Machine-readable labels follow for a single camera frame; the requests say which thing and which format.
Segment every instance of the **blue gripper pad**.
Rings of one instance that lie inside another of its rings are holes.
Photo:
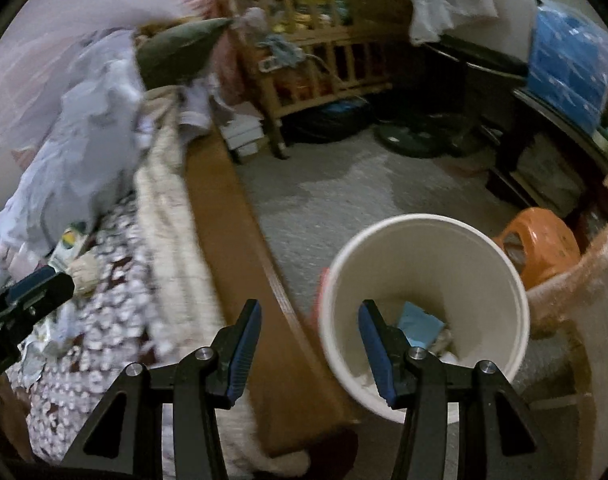
[[[357,313],[357,324],[359,325],[359,333],[361,335],[361,341],[364,343],[366,349],[366,355],[369,358],[370,369],[373,372],[375,378],[375,384],[377,385],[377,391],[379,396],[386,400],[389,406],[393,406],[395,403],[395,384],[393,381],[393,364],[391,363],[388,355],[386,354],[386,348],[382,341],[381,326],[380,323],[376,323],[376,319],[379,316],[379,320],[383,323],[381,314],[375,306],[376,316],[372,314],[372,309],[369,310],[367,301],[359,306],[359,312]]]
[[[239,338],[239,344],[233,353],[230,361],[228,389],[226,397],[234,404],[244,393],[248,372],[253,363],[255,347],[260,338],[261,332],[261,306],[258,301],[250,307],[252,310],[248,314],[246,326]]]
[[[9,305],[13,304],[18,298],[26,294],[26,292],[32,290],[40,283],[45,282],[47,279],[52,278],[56,273],[56,270],[51,266],[46,265],[39,267],[39,269],[35,270],[32,274],[29,274],[23,280],[15,283],[15,285],[8,289],[6,302]]]

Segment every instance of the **blue paper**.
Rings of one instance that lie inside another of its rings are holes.
[[[444,328],[444,323],[424,312],[416,304],[406,301],[397,327],[404,332],[411,346],[428,349]]]

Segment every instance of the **green pillow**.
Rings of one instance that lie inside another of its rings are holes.
[[[232,20],[213,18],[171,27],[153,36],[136,54],[147,90],[193,80]]]

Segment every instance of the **floor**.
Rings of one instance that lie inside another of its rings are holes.
[[[314,302],[322,269],[353,235],[379,220],[433,213],[493,236],[518,211],[488,192],[485,174],[470,175],[465,161],[397,155],[378,144],[370,130],[333,144],[296,144],[291,155],[287,161],[259,155],[238,170],[290,297],[304,313]],[[533,399],[564,395],[572,387],[568,373],[564,340],[534,341],[516,389]],[[571,419],[569,414],[566,423],[572,424]],[[389,478],[401,429],[365,412],[356,429],[356,464],[347,480]],[[449,427],[447,480],[456,478],[457,439],[454,424]],[[568,454],[568,446],[561,452]]]

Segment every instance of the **white bucket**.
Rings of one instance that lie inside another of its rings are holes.
[[[360,404],[404,422],[374,387],[357,328],[357,309],[375,300],[389,324],[405,301],[445,321],[453,353],[473,367],[489,359],[513,381],[529,340],[529,307],[519,275],[493,241],[465,223],[437,215],[386,219],[356,235],[337,255],[324,281],[319,333],[342,386]],[[449,424],[458,421],[449,404]]]

